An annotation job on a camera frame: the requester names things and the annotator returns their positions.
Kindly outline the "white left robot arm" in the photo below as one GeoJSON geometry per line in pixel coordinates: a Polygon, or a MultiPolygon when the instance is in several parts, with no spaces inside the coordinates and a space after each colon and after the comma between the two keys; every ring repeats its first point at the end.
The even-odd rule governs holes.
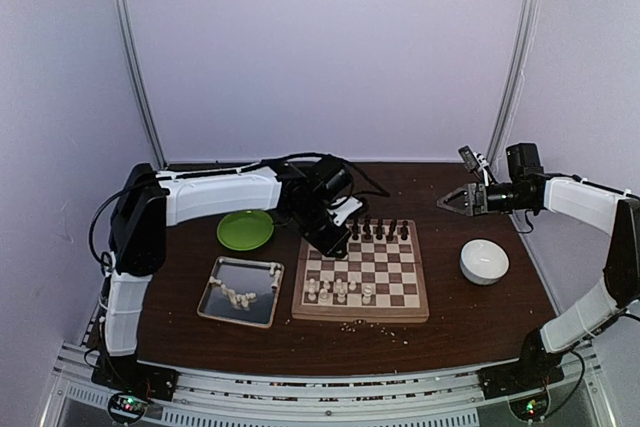
{"type": "Polygon", "coordinates": [[[108,248],[95,256],[104,276],[98,370],[123,391],[142,391],[150,383],[137,362],[137,334],[146,291],[166,260],[168,228],[222,214],[273,212],[322,255],[341,258],[348,220],[367,208],[352,186],[348,161],[330,154],[195,171],[136,165],[103,204],[113,212],[108,248]],[[295,165],[297,159],[302,165],[295,165]]]}

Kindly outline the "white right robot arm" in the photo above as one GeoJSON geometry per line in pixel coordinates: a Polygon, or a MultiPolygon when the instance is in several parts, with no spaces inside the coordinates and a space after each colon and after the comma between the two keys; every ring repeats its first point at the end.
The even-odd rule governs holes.
{"type": "Polygon", "coordinates": [[[578,175],[548,172],[533,143],[506,150],[508,178],[497,180],[488,160],[468,146],[459,150],[474,181],[441,197],[438,207],[479,217],[489,214],[542,215],[551,233],[526,244],[552,293],[564,296],[558,315],[531,331],[517,360],[489,368],[530,389],[555,370],[579,342],[613,324],[639,299],[639,196],[578,175]]]}

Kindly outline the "metal tray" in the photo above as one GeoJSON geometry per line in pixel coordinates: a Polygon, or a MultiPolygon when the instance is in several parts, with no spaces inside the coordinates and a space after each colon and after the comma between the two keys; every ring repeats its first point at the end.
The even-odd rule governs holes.
{"type": "Polygon", "coordinates": [[[199,317],[260,329],[271,327],[284,265],[221,256],[211,269],[196,313],[199,317]]]}

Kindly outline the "white chess knight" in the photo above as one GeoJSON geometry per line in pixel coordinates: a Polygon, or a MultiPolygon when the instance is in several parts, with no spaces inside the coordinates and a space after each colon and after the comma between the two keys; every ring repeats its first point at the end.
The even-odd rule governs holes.
{"type": "Polygon", "coordinates": [[[322,289],[319,294],[320,303],[328,303],[330,300],[330,293],[326,289],[322,289]]]}

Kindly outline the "white chess king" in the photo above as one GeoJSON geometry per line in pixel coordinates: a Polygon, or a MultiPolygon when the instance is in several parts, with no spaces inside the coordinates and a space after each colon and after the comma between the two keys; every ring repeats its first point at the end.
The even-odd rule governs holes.
{"type": "Polygon", "coordinates": [[[373,295],[375,293],[375,287],[373,284],[364,284],[361,289],[362,299],[361,303],[365,306],[369,306],[373,302],[373,295]]]}

